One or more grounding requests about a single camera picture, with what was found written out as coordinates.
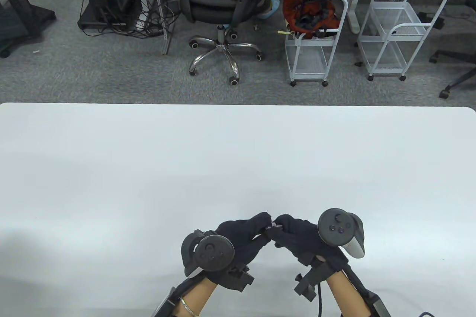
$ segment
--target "red bag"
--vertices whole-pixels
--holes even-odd
[[[306,33],[305,39],[326,37],[326,30],[339,28],[340,25],[330,0],[284,0],[283,15],[289,30]]]

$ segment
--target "blue shoe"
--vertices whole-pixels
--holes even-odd
[[[279,9],[279,0],[271,0],[271,3],[273,4],[272,8],[265,13],[259,13],[256,15],[257,18],[260,20],[266,20],[272,16],[278,9]]]

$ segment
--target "desk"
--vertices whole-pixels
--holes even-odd
[[[1,316],[149,317],[193,229],[333,206],[364,221],[350,263],[393,317],[476,314],[471,109],[7,103],[0,130]],[[203,315],[316,315],[289,252],[250,269]]]

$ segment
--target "forearm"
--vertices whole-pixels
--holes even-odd
[[[213,291],[215,291],[215,288],[216,284],[205,278],[186,295],[182,296],[182,298],[192,312],[198,316],[202,312]],[[176,317],[192,317],[181,302],[179,302],[175,307],[173,315]]]
[[[327,283],[344,317],[370,317],[369,307],[342,271],[333,274]]]

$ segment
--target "gray carpet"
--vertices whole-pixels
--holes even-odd
[[[279,13],[258,33],[245,23],[238,29],[240,41],[254,42],[266,54],[264,62],[237,55],[241,82],[228,84],[231,72],[224,57],[216,54],[190,77],[188,65],[199,53],[188,46],[194,34],[216,35],[213,25],[177,21],[168,56],[161,56],[161,38],[134,39],[117,35],[91,38],[77,27],[81,0],[30,0],[56,11],[58,20],[36,43],[19,47],[0,61],[0,103],[7,101],[77,103],[226,103],[300,105],[451,105],[476,108],[476,79],[452,91],[446,101],[439,91],[454,77],[471,69],[470,64],[442,59],[429,64],[437,48],[474,52],[476,24],[446,19],[443,30],[432,30],[417,59],[401,82],[396,77],[366,80],[364,68],[354,66],[356,37],[347,25],[338,45],[329,86],[299,83],[289,86],[284,38]],[[470,13],[460,6],[447,6],[452,14]],[[432,8],[417,6],[431,12]],[[362,16],[365,5],[359,9]]]

